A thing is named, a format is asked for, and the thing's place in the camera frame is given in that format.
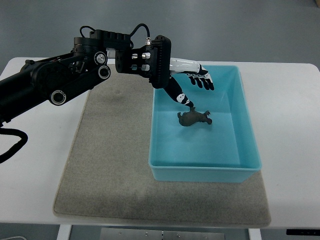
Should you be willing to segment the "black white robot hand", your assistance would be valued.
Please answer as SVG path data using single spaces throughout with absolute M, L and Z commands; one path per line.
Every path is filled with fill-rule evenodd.
M 193 102 L 188 99 L 178 82 L 173 77 L 174 74 L 186 74 L 190 79 L 191 84 L 197 85 L 199 88 L 204 87 L 206 90 L 211 91 L 215 89 L 209 71 L 195 60 L 171 57 L 169 62 L 169 70 L 170 76 L 168 84 L 164 90 L 168 96 L 177 103 L 190 108 L 194 107 Z

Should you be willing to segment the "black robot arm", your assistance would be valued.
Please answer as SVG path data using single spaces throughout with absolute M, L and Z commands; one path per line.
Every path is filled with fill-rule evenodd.
M 111 75 L 107 52 L 115 52 L 116 71 L 147 78 L 156 89 L 168 86 L 171 41 L 158 35 L 134 48 L 130 34 L 93 29 L 74 38 L 70 53 L 27 60 L 21 70 L 0 82 L 0 120 L 13 118 L 50 101 L 60 106 L 93 89 Z

